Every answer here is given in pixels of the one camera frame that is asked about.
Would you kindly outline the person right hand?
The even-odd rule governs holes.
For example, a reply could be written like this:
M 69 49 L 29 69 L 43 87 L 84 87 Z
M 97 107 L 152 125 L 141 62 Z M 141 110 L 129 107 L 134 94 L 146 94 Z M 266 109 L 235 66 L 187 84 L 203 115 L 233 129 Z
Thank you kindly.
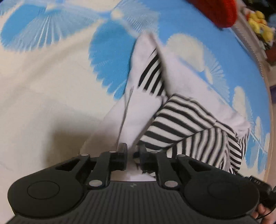
M 259 204 L 256 210 L 252 213 L 252 217 L 257 219 L 263 217 L 261 224 L 274 224 L 276 221 L 275 210 L 271 211 L 269 208 Z

